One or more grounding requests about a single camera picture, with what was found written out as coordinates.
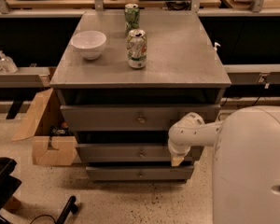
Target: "chair leg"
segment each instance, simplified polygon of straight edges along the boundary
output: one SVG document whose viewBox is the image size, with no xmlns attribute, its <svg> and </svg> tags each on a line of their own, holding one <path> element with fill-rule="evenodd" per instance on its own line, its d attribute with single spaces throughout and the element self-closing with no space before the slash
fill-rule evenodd
<svg viewBox="0 0 280 224">
<path fill-rule="evenodd" d="M 64 207 L 62 213 L 60 214 L 58 220 L 56 221 L 56 224 L 64 224 L 65 220 L 67 219 L 67 216 L 68 216 L 69 212 L 72 212 L 74 214 L 78 211 L 78 208 L 75 205 L 75 201 L 76 201 L 75 196 L 71 196 L 69 198 L 66 206 Z"/>
<path fill-rule="evenodd" d="M 17 198 L 12 196 L 11 198 L 9 198 L 9 200 L 6 202 L 3 208 L 10 213 L 14 213 L 20 208 L 20 206 L 21 206 L 21 201 L 19 201 Z"/>
</svg>

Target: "white robot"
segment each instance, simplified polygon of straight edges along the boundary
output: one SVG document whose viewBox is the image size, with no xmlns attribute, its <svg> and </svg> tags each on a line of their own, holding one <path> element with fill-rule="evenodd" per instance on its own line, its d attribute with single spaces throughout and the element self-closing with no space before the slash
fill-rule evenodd
<svg viewBox="0 0 280 224">
<path fill-rule="evenodd" d="M 214 146 L 214 224 L 280 224 L 280 106 L 208 124 L 189 113 L 170 129 L 168 146 L 173 166 L 191 146 Z"/>
</svg>

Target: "workbench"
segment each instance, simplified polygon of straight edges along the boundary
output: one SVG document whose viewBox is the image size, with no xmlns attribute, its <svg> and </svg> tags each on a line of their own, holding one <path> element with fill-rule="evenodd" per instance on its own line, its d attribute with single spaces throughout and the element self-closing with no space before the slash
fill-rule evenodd
<svg viewBox="0 0 280 224">
<path fill-rule="evenodd" d="M 38 0 L 21 1 L 7 0 L 11 8 L 94 8 L 94 0 Z M 104 0 L 106 8 L 124 8 L 125 4 L 136 3 L 140 7 L 166 7 L 164 1 L 139 1 L 139 0 Z M 219 7 L 220 0 L 201 0 L 201 7 Z"/>
</svg>

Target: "green soda can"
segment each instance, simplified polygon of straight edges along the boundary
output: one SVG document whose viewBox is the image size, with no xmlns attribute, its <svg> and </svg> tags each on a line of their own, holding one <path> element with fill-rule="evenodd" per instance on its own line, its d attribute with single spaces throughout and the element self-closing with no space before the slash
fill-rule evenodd
<svg viewBox="0 0 280 224">
<path fill-rule="evenodd" d="M 127 37 L 127 55 L 129 66 L 140 69 L 147 65 L 147 33 L 141 29 L 132 29 Z"/>
<path fill-rule="evenodd" d="M 139 28 L 140 8 L 137 4 L 127 4 L 124 9 L 125 35 L 132 29 Z"/>
</svg>

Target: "white bowl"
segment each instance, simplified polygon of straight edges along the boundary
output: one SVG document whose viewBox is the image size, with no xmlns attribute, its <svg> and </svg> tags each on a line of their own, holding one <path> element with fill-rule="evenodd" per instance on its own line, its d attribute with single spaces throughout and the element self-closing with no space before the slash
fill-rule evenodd
<svg viewBox="0 0 280 224">
<path fill-rule="evenodd" d="M 74 51 L 88 60 L 98 58 L 105 49 L 105 34 L 98 31 L 85 31 L 74 35 L 71 39 L 71 45 Z"/>
</svg>

